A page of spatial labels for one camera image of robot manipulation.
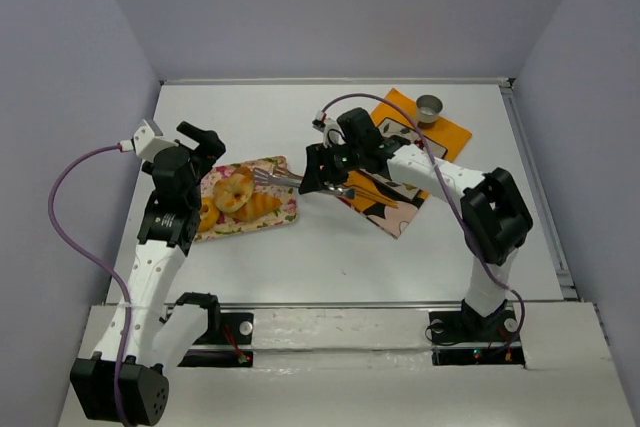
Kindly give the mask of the aluminium front rail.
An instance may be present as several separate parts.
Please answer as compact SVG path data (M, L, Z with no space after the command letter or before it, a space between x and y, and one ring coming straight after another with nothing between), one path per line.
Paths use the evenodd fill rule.
M392 302L219 302L222 309L459 309L461 301Z

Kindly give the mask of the brown small pastry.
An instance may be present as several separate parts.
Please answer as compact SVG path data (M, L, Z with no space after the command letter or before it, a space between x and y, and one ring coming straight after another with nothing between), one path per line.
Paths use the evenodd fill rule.
M234 172L234 175L241 175L244 176L246 178L248 178L249 180L253 179L253 172L252 170L244 165L241 165L240 167L238 167Z

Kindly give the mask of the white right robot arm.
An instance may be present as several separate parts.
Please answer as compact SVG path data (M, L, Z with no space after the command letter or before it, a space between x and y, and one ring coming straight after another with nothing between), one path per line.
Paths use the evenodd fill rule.
M473 266L459 312L440 331L452 334L455 343L492 334L511 290L513 261L533 226L512 175L502 168L483 173L460 167L434 157L425 143L398 135L385 137L362 108L337 120L320 111L313 126L323 140L306 149L300 193L337 188L351 172L360 170L448 203L472 252Z

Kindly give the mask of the floral rectangular tray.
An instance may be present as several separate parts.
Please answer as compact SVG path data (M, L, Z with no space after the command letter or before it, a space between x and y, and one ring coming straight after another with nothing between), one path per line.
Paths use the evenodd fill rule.
M203 197L213 198L213 187L215 183L221 179L225 179L233 175L233 172L241 165L252 168L265 169L270 173L274 172L276 167L285 167L287 165L286 158L283 156L267 157L256 160L250 160L243 163L228 164L214 167L201 182L201 194ZM291 224L298 218L298 206L295 191L289 187L279 186L256 186L254 183L254 193L264 193L281 200L280 208L254 222L241 222L233 219L230 214L220 210L220 216L215 226L204 233L197 232L196 239L198 241L213 240L226 236L239 235L244 233L255 232L259 230L280 227Z

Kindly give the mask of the golden croissant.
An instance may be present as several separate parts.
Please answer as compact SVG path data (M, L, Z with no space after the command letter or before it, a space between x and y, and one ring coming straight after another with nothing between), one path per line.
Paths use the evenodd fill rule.
M277 197L264 193L254 193L240 209L231 213L230 216L241 222L254 222L278 210L281 204L281 200Z

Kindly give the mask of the round bagel bread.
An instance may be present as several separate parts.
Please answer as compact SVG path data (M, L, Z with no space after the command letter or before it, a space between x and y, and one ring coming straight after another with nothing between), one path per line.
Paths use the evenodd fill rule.
M254 191L253 179L244 174L233 174L217 181L213 187L216 207L224 213L233 213L243 207Z

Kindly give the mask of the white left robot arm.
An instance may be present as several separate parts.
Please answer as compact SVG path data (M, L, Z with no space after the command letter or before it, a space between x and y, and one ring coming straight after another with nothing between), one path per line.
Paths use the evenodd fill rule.
M216 132L181 122L190 148L143 122L120 152L132 152L151 177L128 279L117 277L121 299L88 358L78 358L70 381L86 418L124 426L154 426L169 399L169 374L219 318L211 294L189 294L172 310L165 302L200 224L200 184L226 151Z

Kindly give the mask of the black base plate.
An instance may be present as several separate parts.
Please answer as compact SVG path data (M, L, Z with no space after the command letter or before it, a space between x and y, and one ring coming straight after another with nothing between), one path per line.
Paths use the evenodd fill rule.
M518 321L512 309L499 314L489 327L471 333L462 324L457 310L429 313L425 337L434 348L435 366L479 366L526 364L520 337L515 337Z
M211 325L187 351L179 367L251 368L254 314L223 312L219 326Z

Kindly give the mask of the small metal cup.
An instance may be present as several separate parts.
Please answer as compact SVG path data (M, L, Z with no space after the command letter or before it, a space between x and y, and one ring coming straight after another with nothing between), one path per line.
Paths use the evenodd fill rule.
M421 128L429 128L437 122L443 111L443 102L434 95L421 95L416 101L415 120Z

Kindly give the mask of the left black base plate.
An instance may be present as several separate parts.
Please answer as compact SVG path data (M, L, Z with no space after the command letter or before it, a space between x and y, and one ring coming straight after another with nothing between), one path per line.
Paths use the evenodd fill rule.
M187 351L179 367L251 368L254 314L223 312L219 326L211 325Z

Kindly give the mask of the metal tongs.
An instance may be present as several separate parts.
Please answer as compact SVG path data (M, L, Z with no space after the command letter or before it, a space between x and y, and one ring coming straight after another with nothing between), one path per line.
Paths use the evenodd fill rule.
M302 193L300 186L302 179L296 176L281 176L275 173L270 173L265 169L252 168L252 176L256 186L279 186L289 187L297 189L299 193ZM356 191L354 188L340 187L340 186L325 186L316 190L316 193L329 195L345 200L354 200L356 198Z

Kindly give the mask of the small yellow donut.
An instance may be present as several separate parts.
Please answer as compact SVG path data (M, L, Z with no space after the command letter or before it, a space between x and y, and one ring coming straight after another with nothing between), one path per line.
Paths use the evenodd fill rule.
M215 226L220 216L220 211L215 205L214 199L212 197L202 198L199 215L200 215L200 223L198 227L199 233L207 232Z

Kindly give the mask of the orange cloth napkin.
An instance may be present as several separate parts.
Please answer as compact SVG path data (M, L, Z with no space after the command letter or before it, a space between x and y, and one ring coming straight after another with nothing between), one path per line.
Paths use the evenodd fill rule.
M404 116L397 112L396 109L386 105L386 103L379 103L370 112L370 117L376 127L384 118L390 117L411 128ZM441 158L447 161L455 160L472 138L470 131L444 117L440 117L431 127L422 129L422 132L426 139L431 139L447 148L446 155ZM412 201L407 201L390 189L374 182L368 177L368 173L365 171L350 173L349 184L357 184L397 202L398 208L393 209L364 198L355 198L354 200L344 199L342 201L345 206L351 208L351 210L357 212L367 221L395 239L399 238L406 227L414 220L419 209L429 197L427 192L418 190L419 194Z

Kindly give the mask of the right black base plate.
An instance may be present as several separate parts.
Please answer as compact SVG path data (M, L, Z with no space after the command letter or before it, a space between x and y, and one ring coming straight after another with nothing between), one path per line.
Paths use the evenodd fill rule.
M457 310L429 313L425 337L434 348L435 366L479 366L526 364L520 337L515 337L518 321L512 309L499 314L489 327L471 333L462 324Z

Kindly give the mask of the square floral ceramic plate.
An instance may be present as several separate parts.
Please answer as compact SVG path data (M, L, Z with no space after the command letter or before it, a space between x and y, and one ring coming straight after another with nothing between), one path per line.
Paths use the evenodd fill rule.
M421 145L421 139L413 129L390 117L384 118L377 127L385 138L398 136L405 138L413 144ZM434 142L431 139L427 139L427 144L430 146L431 151L436 158L443 158L446 155L447 148L441 144ZM407 201L412 201L419 194L419 191L415 187L386 179L379 174L368 174L368 177L379 185L395 192Z

